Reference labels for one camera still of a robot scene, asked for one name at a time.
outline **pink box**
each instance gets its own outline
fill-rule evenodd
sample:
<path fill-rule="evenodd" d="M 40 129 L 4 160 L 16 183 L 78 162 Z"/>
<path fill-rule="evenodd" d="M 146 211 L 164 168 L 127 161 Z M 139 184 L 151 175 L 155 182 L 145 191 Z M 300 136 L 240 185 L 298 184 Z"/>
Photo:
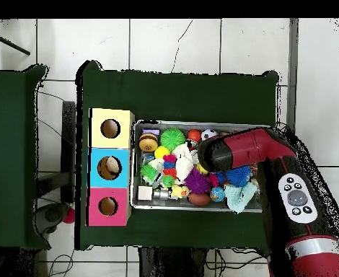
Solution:
<path fill-rule="evenodd" d="M 116 202 L 116 211 L 113 215 L 104 215 L 99 208 L 103 198 L 113 198 Z M 123 227 L 131 214 L 128 202 L 127 188 L 90 188 L 89 226 L 93 227 Z"/>

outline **green cloth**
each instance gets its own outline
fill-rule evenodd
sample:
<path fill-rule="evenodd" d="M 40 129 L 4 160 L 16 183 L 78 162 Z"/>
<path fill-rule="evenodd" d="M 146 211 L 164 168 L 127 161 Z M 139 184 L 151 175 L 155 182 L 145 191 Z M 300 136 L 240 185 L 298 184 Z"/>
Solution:
<path fill-rule="evenodd" d="M 35 200 L 35 93 L 45 66 L 0 71 L 0 246 L 42 249 Z"/>
<path fill-rule="evenodd" d="M 130 110 L 135 119 L 274 125 L 274 71 L 265 76 L 159 74 L 101 71 L 91 61 L 83 70 L 82 161 L 87 160 L 91 107 Z M 82 162 L 82 182 L 87 181 Z M 82 183 L 82 195 L 86 185 Z M 80 248 L 89 245 L 259 247 L 267 252 L 262 214 L 133 209 L 126 227 L 86 227 L 81 201 Z"/>

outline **green spiky ball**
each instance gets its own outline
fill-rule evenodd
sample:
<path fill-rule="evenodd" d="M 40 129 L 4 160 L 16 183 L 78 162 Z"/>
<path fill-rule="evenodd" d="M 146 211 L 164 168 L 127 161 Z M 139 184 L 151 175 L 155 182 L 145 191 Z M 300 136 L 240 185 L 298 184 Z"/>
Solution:
<path fill-rule="evenodd" d="M 185 136 L 178 128 L 168 128 L 161 135 L 161 145 L 173 151 L 176 146 L 185 143 Z"/>
<path fill-rule="evenodd" d="M 150 164 L 146 164 L 140 169 L 140 175 L 147 176 L 149 180 L 153 180 L 156 173 L 157 171 Z"/>
<path fill-rule="evenodd" d="M 175 183 L 175 179 L 171 175 L 163 175 L 161 183 L 163 187 L 169 188 Z"/>

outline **yellow ball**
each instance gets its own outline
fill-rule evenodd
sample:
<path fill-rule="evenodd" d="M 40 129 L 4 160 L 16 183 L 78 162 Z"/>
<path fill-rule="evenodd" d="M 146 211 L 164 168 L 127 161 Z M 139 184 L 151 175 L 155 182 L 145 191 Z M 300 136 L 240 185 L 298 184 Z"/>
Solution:
<path fill-rule="evenodd" d="M 208 171 L 207 171 L 206 169 L 204 169 L 204 168 L 201 166 L 201 164 L 197 164 L 197 165 L 196 165 L 196 169 L 198 169 L 199 172 L 200 172 L 201 174 L 204 174 L 204 175 L 207 175 L 207 174 L 208 174 Z"/>
<path fill-rule="evenodd" d="M 164 155 L 170 155 L 170 154 L 171 152 L 165 146 L 158 146 L 156 150 L 154 151 L 155 158 L 160 158 L 160 159 L 163 159 Z"/>

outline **blue box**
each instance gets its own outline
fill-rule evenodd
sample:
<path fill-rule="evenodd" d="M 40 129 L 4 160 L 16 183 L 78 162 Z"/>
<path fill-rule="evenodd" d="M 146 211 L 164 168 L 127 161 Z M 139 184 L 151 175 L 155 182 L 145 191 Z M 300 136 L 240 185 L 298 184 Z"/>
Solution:
<path fill-rule="evenodd" d="M 122 170 L 114 180 L 106 180 L 100 177 L 97 166 L 104 157 L 115 157 L 120 161 Z M 130 173 L 130 153 L 127 149 L 97 149 L 92 148 L 90 187 L 98 188 L 128 188 Z"/>

